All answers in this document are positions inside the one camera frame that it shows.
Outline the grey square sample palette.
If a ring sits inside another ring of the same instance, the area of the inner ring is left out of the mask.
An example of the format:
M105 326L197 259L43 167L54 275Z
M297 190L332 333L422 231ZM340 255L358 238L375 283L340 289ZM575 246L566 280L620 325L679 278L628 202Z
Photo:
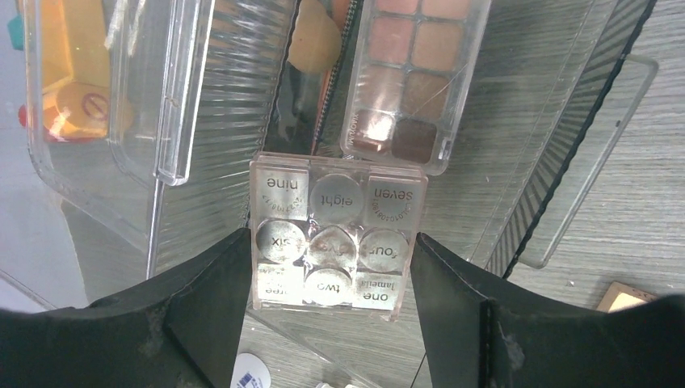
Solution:
M250 162L257 310L401 310L427 191L418 167L262 152Z

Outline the eyeshadow palette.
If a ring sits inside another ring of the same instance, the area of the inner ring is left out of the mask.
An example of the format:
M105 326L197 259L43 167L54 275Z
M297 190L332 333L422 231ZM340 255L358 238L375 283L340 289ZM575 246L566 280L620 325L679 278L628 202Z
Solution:
M455 144L489 1L365 1L339 145L441 175Z

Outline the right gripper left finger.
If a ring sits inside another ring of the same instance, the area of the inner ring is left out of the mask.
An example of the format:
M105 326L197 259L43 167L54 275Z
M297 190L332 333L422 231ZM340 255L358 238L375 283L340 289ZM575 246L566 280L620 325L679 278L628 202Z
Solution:
M252 280L250 232L84 308L1 313L4 387L228 387Z

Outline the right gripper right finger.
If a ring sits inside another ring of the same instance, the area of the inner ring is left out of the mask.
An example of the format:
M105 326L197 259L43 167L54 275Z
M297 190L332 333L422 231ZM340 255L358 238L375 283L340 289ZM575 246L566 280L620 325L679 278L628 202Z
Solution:
M435 387L681 387L684 298L605 313L543 297L421 233L410 266Z

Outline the pink round powder puff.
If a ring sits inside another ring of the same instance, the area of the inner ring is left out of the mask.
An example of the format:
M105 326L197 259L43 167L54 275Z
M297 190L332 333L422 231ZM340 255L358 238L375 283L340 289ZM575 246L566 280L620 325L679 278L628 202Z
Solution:
M341 33L326 8L315 0L302 0L298 8L288 62L306 74L333 68L341 53Z

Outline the clear acrylic drawer organizer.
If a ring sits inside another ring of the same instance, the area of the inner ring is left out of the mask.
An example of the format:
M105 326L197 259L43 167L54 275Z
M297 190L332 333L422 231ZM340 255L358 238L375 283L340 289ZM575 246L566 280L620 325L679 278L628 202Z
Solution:
M39 177L122 238L147 277L243 226L298 2L101 1L108 135L80 143L44 136L38 2L21 14Z

